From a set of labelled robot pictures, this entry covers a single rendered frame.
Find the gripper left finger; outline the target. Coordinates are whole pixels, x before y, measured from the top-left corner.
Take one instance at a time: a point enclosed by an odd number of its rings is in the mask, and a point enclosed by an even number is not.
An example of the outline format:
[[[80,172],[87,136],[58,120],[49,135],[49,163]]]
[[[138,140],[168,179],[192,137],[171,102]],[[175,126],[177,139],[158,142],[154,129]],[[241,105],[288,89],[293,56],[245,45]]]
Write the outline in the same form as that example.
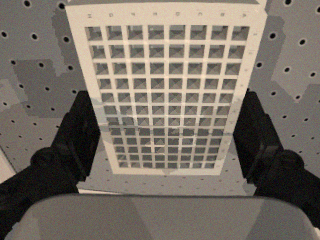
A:
[[[90,175],[100,135],[89,93],[79,91],[51,147],[36,151],[30,166],[0,184],[0,240],[34,203],[79,193],[76,185]]]

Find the white well plate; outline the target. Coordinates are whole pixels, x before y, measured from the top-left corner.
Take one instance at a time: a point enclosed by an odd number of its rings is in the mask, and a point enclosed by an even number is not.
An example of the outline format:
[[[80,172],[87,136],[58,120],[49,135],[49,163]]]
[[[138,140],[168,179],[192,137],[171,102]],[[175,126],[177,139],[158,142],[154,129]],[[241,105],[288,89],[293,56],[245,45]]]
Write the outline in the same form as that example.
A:
[[[113,174],[220,175],[266,2],[68,0]]]

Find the grey flat base plate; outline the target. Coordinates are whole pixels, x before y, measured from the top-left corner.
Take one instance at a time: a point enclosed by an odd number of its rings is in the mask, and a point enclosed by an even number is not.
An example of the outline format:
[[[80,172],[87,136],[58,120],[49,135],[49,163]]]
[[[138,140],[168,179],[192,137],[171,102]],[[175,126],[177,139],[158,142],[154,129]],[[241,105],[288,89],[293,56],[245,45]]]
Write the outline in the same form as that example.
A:
[[[79,91],[87,91],[65,5],[0,0],[0,150],[16,173],[50,147]],[[320,178],[320,0],[267,0],[247,91],[255,91],[284,149]],[[132,195],[253,196],[234,138],[220,175],[113,174],[100,136],[77,189]]]

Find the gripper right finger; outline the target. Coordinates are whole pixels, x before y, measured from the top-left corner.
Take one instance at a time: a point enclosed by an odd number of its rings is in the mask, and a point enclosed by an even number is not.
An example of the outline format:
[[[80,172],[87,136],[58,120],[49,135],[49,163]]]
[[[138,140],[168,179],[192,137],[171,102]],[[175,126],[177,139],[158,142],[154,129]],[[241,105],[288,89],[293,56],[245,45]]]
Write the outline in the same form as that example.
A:
[[[304,169],[299,154],[283,148],[255,91],[245,93],[233,138],[243,178],[257,187],[253,196],[299,207],[320,230],[320,178]]]

